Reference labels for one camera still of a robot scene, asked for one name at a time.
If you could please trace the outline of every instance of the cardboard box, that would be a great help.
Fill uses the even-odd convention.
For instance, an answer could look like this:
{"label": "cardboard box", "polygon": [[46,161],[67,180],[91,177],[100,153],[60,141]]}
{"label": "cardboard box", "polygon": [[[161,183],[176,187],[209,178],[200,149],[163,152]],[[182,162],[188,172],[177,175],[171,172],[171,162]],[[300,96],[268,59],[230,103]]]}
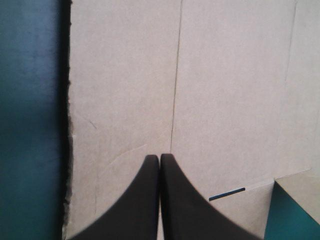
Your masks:
{"label": "cardboard box", "polygon": [[274,179],[320,169],[319,1],[83,0],[71,24],[68,238],[147,154],[206,199],[245,188],[210,203],[261,238]]}
{"label": "cardboard box", "polygon": [[320,238],[320,178],[313,170],[276,180],[265,240]]}

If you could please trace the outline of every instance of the cardboard seam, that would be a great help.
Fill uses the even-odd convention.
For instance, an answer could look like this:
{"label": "cardboard seam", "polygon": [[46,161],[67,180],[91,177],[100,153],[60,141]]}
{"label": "cardboard seam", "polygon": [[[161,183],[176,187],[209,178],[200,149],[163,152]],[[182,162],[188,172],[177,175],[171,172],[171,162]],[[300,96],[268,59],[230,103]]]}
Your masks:
{"label": "cardboard seam", "polygon": [[174,134],[176,90],[177,90],[179,51],[180,51],[180,35],[181,35],[181,24],[182,24],[182,7],[183,7],[183,0],[181,0],[181,2],[180,2],[180,19],[179,19],[178,44],[177,44],[177,51],[176,51],[175,80],[174,80],[174,91],[173,91],[173,109],[172,109],[172,123],[171,123],[171,137],[170,137],[170,153],[172,150],[172,138],[173,138],[173,134]]}
{"label": "cardboard seam", "polygon": [[249,186],[246,186],[245,190],[246,191],[250,191],[250,190],[257,189],[257,188],[260,188],[260,187],[264,187],[264,186],[267,186],[267,185],[271,185],[271,184],[274,184],[274,183],[275,183],[275,179],[274,178],[268,178],[266,180],[259,181],[259,182],[255,183],[255,184],[251,184]]}
{"label": "cardboard seam", "polygon": [[298,4],[298,0],[295,0],[294,9],[293,9],[293,17],[292,17],[292,26],[291,26],[291,32],[290,32],[288,60],[287,60],[287,64],[286,64],[285,78],[284,78],[284,83],[285,84],[287,84],[287,80],[288,80],[287,78],[288,78],[288,70],[289,70],[290,59],[291,59],[292,42],[293,42],[293,38],[294,38],[294,29],[295,29],[295,22],[296,22],[297,4]]}
{"label": "cardboard seam", "polygon": [[290,174],[287,174],[287,175],[283,175],[283,176],[279,176],[277,178],[274,179],[274,181],[276,182],[278,179],[282,179],[282,178],[286,178],[286,177],[290,177],[292,175],[296,175],[296,174],[301,174],[303,172],[307,172],[309,170],[311,170],[312,168],[309,167],[308,169],[304,169],[304,170],[301,170],[301,171],[297,171],[297,172],[294,172],[294,173],[290,173]]}

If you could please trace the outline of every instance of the black object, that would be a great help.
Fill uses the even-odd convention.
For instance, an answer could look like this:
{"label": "black object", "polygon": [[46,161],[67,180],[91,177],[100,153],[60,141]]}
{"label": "black object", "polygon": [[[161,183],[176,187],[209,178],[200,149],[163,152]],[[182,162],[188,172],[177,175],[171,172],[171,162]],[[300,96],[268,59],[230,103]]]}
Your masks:
{"label": "black object", "polygon": [[258,240],[213,208],[192,186],[172,154],[160,164],[165,240]]}
{"label": "black object", "polygon": [[148,155],[119,200],[72,240],[155,240],[158,213],[159,160]]}
{"label": "black object", "polygon": [[228,192],[225,192],[225,193],[222,193],[222,194],[219,194],[219,195],[211,196],[211,197],[209,197],[209,201],[213,201],[213,200],[216,200],[216,199],[221,199],[221,198],[233,195],[233,194],[237,194],[237,193],[243,192],[245,190],[246,190],[246,188],[242,187],[242,188],[239,188],[239,189],[236,189],[236,190],[233,190],[233,191],[228,191]]}

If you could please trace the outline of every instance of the dark blue fabric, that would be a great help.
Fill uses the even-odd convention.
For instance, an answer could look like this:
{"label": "dark blue fabric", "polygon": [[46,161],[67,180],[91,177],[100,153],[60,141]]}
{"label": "dark blue fabric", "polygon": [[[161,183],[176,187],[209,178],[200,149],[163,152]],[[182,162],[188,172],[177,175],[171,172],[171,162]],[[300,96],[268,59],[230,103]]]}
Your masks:
{"label": "dark blue fabric", "polygon": [[61,239],[69,2],[0,1],[0,239]]}

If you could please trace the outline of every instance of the teal wall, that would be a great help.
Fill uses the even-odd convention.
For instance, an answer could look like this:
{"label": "teal wall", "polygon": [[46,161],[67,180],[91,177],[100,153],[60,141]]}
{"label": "teal wall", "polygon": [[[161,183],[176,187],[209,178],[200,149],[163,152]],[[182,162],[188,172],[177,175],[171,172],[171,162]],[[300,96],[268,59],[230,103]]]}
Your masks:
{"label": "teal wall", "polygon": [[264,239],[320,240],[320,225],[275,183]]}
{"label": "teal wall", "polygon": [[61,239],[69,4],[0,0],[0,239]]}

